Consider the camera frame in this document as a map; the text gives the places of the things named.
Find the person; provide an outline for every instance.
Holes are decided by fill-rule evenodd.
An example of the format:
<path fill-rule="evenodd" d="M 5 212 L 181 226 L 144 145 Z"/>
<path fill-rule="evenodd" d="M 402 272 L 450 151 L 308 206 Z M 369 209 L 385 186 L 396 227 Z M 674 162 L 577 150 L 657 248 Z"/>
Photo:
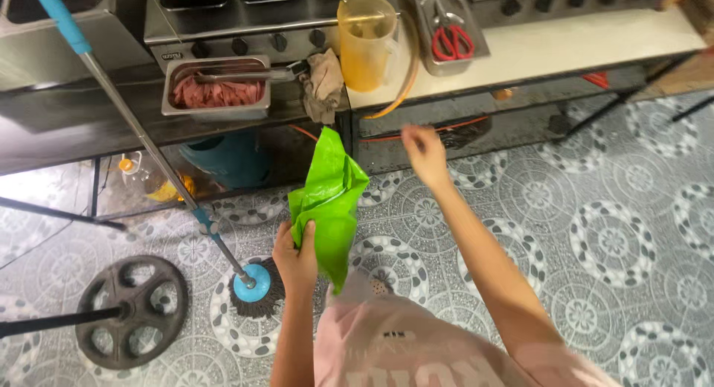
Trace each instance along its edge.
<path fill-rule="evenodd" d="M 436 132 L 406 126 L 401 135 L 412 168 L 441 207 L 508 355 L 411 300 L 370 293 L 359 272 L 348 276 L 340 295 L 329 297 L 333 302 L 320 319 L 313 346 L 315 225 L 308 223 L 298 252 L 290 223 L 284 223 L 273 250 L 286 299 L 271 385 L 618 386 L 567 349 L 531 286 L 454 187 Z"/>

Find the metal tray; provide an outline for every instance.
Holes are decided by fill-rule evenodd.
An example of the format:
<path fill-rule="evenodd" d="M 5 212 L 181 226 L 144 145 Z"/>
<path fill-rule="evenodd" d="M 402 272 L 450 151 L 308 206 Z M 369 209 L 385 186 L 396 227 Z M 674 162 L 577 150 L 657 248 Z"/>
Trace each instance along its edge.
<path fill-rule="evenodd" d="M 464 72 L 469 64 L 479 57 L 490 56 L 486 38 L 483 36 L 481 28 L 473 20 L 469 3 L 466 0 L 441 0 L 442 5 L 449 13 L 449 17 L 461 24 L 466 34 L 476 46 L 473 56 L 468 59 L 438 61 L 431 51 L 431 39 L 438 27 L 438 20 L 435 20 L 435 0 L 414 0 L 417 20 L 419 26 L 419 36 L 421 38 L 421 49 L 424 57 L 426 70 L 433 76 L 449 76 Z"/>
<path fill-rule="evenodd" d="M 221 57 L 209 59 L 185 59 L 174 60 L 168 63 L 166 68 L 166 82 L 164 83 L 164 95 L 161 98 L 161 113 L 163 115 L 190 115 L 192 118 L 201 120 L 237 120 L 237 119 L 262 119 L 268 117 L 270 108 L 269 81 L 265 83 L 263 98 L 253 105 L 241 105 L 238 107 L 216 107 L 216 108 L 178 108 L 171 100 L 175 84 L 187 76 L 201 70 L 209 71 L 211 74 L 229 74 L 235 72 L 246 72 L 251 69 L 266 69 L 270 67 L 270 59 L 267 55 L 250 55 L 245 57 Z"/>

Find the orange bottle cap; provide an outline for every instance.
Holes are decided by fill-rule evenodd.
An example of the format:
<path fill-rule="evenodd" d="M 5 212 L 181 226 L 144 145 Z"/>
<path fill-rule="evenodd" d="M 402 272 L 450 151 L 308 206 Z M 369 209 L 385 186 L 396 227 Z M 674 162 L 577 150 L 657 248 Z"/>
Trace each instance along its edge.
<path fill-rule="evenodd" d="M 134 163 L 131 162 L 129 158 L 124 158 L 123 160 L 119 161 L 119 169 L 122 171 L 128 171 L 131 170 L 131 168 L 134 167 Z"/>

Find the stainless steel stove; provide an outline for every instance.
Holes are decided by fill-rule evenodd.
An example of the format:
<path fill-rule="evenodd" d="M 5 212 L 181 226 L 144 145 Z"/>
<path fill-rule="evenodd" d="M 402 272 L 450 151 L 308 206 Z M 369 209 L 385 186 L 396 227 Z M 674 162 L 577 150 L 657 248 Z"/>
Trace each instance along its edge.
<path fill-rule="evenodd" d="M 388 1 L 399 10 L 401 0 Z M 336 45 L 339 2 L 227 0 L 167 9 L 162 0 L 147 0 L 144 42 L 164 72 L 175 59 L 266 54 L 271 63 L 293 62 Z"/>
<path fill-rule="evenodd" d="M 483 27 L 517 25 L 621 9 L 654 9 L 660 0 L 471 0 Z"/>

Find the cloth rag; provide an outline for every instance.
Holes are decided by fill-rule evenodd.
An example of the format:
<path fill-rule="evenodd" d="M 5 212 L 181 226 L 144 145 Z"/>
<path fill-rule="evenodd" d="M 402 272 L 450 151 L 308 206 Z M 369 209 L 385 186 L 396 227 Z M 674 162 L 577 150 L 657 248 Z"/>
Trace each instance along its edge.
<path fill-rule="evenodd" d="M 298 77 L 305 89 L 305 111 L 313 122 L 332 125 L 335 122 L 335 108 L 340 105 L 341 90 L 345 84 L 340 61 L 330 48 L 324 54 L 309 56 L 308 64 L 310 74 Z"/>

